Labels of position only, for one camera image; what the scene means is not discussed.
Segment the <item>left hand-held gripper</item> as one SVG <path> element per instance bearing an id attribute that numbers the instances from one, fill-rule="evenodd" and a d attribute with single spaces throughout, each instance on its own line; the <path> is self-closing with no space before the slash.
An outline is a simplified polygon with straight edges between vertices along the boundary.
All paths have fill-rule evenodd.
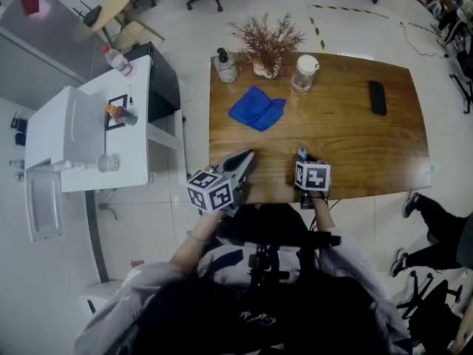
<path id="1" fill-rule="evenodd" d="M 222 211 L 234 216 L 244 202 L 242 185 L 252 173 L 255 153 L 244 149 L 227 155 L 217 165 L 208 165 L 186 183 L 191 204 L 201 214 Z"/>

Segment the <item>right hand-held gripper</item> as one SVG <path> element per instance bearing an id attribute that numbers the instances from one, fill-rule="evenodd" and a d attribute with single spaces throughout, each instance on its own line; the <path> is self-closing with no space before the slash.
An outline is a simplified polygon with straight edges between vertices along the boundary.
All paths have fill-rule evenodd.
<path id="1" fill-rule="evenodd" d="M 305 146 L 297 149 L 294 187 L 299 192 L 301 209 L 312 209 L 311 194 L 327 202 L 330 194 L 330 165 L 307 155 Z"/>

